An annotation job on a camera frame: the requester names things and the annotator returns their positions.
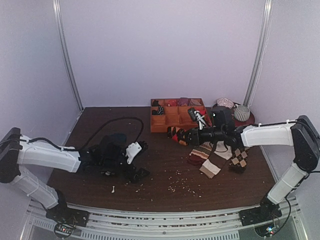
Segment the red yellow argyle sock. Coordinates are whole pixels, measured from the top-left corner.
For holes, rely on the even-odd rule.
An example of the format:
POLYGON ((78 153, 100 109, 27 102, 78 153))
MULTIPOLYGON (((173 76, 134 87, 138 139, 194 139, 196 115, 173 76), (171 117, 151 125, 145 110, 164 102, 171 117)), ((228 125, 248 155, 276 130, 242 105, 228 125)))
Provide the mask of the red yellow argyle sock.
POLYGON ((188 146, 186 130, 177 126, 167 128, 167 137, 183 146, 188 146))

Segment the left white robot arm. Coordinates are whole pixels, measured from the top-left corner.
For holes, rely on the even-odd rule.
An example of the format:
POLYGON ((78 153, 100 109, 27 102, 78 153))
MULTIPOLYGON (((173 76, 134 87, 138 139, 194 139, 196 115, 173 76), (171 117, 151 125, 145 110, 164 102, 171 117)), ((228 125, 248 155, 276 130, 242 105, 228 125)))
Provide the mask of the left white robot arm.
POLYGON ((72 218, 72 211, 63 193, 39 180, 26 166, 60 169, 69 173, 93 169, 106 176, 122 174, 130 183, 137 183, 150 174, 133 163, 148 144, 135 141, 127 145, 126 140, 124 134, 115 133, 104 136, 99 144, 76 149, 56 145, 44 137, 29 138, 14 127, 0 142, 0 181, 17 185, 40 202, 46 211, 52 212, 61 222, 67 222, 72 218))

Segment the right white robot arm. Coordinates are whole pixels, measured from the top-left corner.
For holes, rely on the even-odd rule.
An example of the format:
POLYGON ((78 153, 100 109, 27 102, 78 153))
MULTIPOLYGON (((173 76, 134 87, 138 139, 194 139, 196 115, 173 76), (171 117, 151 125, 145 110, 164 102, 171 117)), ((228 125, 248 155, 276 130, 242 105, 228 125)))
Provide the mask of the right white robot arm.
POLYGON ((188 109, 192 121, 198 127, 186 132, 186 142, 199 146, 203 143, 223 142, 232 151, 246 147, 260 147, 270 150, 285 150, 282 157, 291 157, 288 168, 266 193, 261 206, 256 210, 259 220, 268 220, 275 212, 275 205, 282 202, 303 182, 320 161, 320 134, 307 115, 293 120, 268 124, 247 124, 236 126, 227 107, 218 106, 211 113, 211 124, 195 108, 188 109))

